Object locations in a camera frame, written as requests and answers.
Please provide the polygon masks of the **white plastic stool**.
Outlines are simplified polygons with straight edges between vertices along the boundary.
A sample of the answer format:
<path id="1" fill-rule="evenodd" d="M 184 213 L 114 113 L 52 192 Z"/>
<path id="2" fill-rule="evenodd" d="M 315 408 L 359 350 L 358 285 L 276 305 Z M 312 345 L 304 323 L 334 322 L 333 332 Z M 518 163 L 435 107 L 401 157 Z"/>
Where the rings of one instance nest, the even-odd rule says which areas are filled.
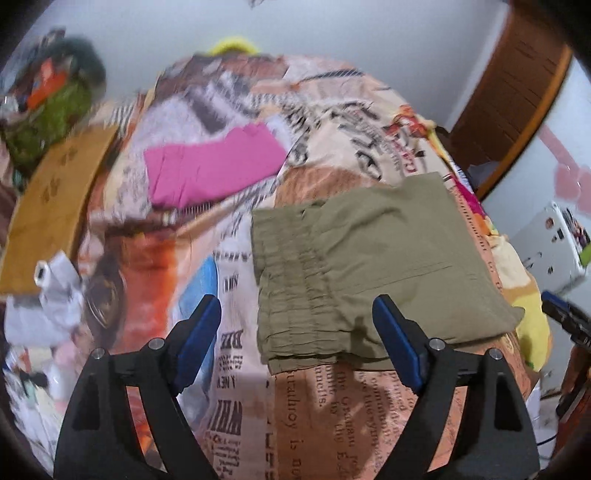
<path id="1" fill-rule="evenodd" d="M 552 201 L 510 238 L 540 290 L 565 295 L 583 282 L 590 232 L 571 210 Z"/>

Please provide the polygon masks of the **orange box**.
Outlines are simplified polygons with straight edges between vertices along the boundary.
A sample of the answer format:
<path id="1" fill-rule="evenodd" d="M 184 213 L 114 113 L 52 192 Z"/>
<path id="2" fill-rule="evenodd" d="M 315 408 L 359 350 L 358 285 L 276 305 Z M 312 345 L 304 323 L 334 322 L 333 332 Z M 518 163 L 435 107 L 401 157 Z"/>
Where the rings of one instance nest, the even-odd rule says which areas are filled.
<path id="1" fill-rule="evenodd" d="M 51 58 L 44 60 L 27 98 L 27 108 L 36 109 L 49 96 L 59 91 L 67 80 L 68 73 L 65 70 L 55 67 Z"/>

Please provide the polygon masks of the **olive green pants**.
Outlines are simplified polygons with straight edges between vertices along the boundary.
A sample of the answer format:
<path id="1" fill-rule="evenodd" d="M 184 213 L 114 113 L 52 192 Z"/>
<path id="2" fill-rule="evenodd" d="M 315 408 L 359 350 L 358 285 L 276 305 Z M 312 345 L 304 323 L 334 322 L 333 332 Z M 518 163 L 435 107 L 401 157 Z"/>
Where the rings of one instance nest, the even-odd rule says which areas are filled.
<path id="1" fill-rule="evenodd" d="M 455 345 L 510 333 L 523 318 L 437 173 L 256 210 L 252 256 L 257 343 L 273 374 L 338 361 L 390 369 L 372 318 L 384 294 L 428 336 Z"/>

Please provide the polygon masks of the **crumpled white paper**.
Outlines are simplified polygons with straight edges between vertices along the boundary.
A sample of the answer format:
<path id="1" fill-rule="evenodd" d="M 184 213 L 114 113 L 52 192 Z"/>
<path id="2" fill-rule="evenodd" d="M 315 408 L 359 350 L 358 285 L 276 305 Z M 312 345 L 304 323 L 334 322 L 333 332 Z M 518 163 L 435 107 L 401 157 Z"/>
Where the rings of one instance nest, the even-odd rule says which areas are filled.
<path id="1" fill-rule="evenodd" d="M 33 275 L 35 295 L 9 295 L 4 334 L 11 345 L 51 348 L 66 342 L 80 324 L 83 282 L 63 251 L 49 262 L 38 261 Z"/>

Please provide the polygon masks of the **printed newspaper pattern blanket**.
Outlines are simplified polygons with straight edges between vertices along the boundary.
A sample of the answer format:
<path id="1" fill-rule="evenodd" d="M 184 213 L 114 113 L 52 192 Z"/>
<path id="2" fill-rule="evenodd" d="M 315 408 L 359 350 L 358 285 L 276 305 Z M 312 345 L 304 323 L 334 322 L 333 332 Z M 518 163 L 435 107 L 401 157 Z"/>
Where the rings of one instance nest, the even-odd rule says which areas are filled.
<path id="1" fill-rule="evenodd" d="M 164 70 L 93 195 L 57 479 L 528 479 L 539 290 L 395 90 Z"/>

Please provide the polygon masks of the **pink folded garment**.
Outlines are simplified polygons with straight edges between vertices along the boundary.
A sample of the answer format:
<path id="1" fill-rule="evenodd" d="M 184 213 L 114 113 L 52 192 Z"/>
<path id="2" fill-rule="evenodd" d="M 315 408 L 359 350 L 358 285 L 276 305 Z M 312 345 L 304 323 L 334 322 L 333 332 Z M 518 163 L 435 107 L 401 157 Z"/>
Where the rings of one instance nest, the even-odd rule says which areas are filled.
<path id="1" fill-rule="evenodd" d="M 152 147 L 143 158 L 151 204 L 184 209 L 224 199 L 273 176 L 287 151 L 266 124 L 250 123 L 220 140 Z"/>

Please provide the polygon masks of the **wooden door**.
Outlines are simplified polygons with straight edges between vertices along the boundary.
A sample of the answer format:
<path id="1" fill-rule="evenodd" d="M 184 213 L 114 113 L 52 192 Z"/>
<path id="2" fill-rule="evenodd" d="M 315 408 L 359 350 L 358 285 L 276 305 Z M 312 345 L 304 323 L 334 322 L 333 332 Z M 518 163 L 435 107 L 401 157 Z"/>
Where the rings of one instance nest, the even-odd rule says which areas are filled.
<path id="1" fill-rule="evenodd" d="M 512 1 L 503 32 L 451 131 L 454 160 L 484 199 L 549 113 L 572 60 L 558 27 L 531 1 Z"/>

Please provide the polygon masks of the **wooden lap desk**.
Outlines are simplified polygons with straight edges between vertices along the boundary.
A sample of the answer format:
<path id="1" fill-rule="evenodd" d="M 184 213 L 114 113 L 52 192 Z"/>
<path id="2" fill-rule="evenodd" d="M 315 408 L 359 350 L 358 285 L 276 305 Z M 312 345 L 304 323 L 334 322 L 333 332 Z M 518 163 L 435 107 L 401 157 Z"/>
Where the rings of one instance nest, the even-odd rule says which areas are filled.
<path id="1" fill-rule="evenodd" d="M 74 257 L 95 177 L 118 136 L 115 126 L 91 126 L 52 146 L 13 214 L 1 259 L 1 294 L 36 295 L 37 263 L 62 251 Z"/>

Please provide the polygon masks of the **green storage basket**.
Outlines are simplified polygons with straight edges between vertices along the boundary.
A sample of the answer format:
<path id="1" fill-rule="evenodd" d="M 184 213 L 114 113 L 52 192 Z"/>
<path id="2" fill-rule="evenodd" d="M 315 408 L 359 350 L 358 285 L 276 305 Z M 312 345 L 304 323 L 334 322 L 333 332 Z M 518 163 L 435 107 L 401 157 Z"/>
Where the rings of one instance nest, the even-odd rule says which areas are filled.
<path id="1" fill-rule="evenodd" d="M 48 149 L 69 134 L 91 105 L 90 88 L 82 80 L 72 80 L 24 120 L 2 126 L 14 168 L 30 177 Z"/>

